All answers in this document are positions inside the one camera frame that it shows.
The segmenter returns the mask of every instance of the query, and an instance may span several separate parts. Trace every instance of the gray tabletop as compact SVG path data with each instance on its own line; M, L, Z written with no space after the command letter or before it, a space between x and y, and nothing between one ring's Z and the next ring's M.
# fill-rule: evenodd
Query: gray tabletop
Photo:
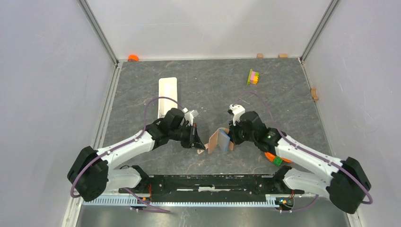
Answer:
M247 85L249 70L259 72L259 82ZM228 107L245 91L267 100L280 126L299 142L329 154L322 125L311 99L309 86L297 59L233 59L194 61L125 62L113 102L104 146L137 133L143 125L145 104L158 96L160 78L177 77L178 101L196 109L198 133L204 143L219 127L228 127ZM240 105L256 111L266 126L272 120L262 102L245 95ZM157 101L148 109L148 122L157 118ZM183 149L170 141L151 152L138 155L127 165L139 165L148 174L274 173L277 167L250 142L213 154Z

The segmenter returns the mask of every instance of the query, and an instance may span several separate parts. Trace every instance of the metal corner post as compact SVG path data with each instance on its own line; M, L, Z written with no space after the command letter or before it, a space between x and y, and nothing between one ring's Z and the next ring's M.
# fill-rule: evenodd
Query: metal corner post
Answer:
M333 11L336 9L339 2L340 2L340 0L331 0L325 13L323 14L322 19L320 20L319 24L317 25L316 30L314 31L311 39L309 40L308 45L306 45L306 48L300 57L301 61L305 61L306 58L308 57L314 44L316 43L317 39L319 38L320 34L322 33L324 27L326 26L327 22L329 21L331 15L333 14Z
M100 28L99 23L97 22L95 16L93 15L93 12L90 9L90 6L89 6L87 0L78 0L78 3L82 7L82 10L84 11L86 17L88 18L88 21L90 22L91 26L93 27L97 37L99 38L100 42L103 45L103 47L106 49L106 52L109 55L110 59L117 66L118 59L115 56L109 42L107 41L105 34L103 33L102 29Z

